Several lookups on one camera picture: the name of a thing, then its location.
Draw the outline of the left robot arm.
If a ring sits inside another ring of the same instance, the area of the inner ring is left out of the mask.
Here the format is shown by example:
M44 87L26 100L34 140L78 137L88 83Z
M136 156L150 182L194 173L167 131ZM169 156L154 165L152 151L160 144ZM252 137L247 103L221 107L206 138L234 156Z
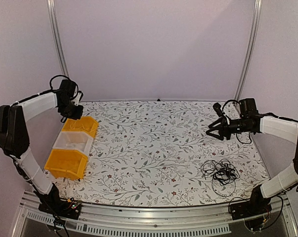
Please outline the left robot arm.
M41 202L53 214L60 214L64 203L58 188L47 179L32 154L27 122L51 109L57 109L62 122L81 118L83 107L79 102L83 93L69 77L60 75L60 78L62 81L57 89L50 82L46 91L0 106L0 148L13 160L19 175L34 188Z

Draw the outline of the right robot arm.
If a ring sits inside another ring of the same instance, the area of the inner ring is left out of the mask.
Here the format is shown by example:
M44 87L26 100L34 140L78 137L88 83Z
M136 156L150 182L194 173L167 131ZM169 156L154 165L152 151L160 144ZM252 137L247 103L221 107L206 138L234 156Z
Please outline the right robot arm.
M246 211L257 215L276 195L298 191L298 120L272 112L260 113L253 98L231 102L238 106L239 118L228 116L224 111L226 103L215 103L213 109L218 119L208 126L206 134L221 141L245 132L258 136L255 144L271 178L253 188L246 202Z

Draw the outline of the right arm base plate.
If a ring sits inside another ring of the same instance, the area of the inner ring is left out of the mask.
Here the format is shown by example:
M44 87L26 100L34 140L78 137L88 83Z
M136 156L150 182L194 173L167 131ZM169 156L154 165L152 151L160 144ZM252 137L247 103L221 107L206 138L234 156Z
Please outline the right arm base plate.
M228 205L228 212L233 220L244 219L264 214L272 210L271 199L264 199L258 203L251 203L250 200Z

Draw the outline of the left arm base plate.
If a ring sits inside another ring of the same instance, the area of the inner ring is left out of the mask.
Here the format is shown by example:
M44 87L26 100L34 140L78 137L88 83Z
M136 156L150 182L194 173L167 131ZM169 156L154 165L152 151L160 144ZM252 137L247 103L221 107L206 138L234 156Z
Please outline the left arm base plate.
M39 205L39 211L49 213L55 216L78 220L82 208L80 200L42 200Z

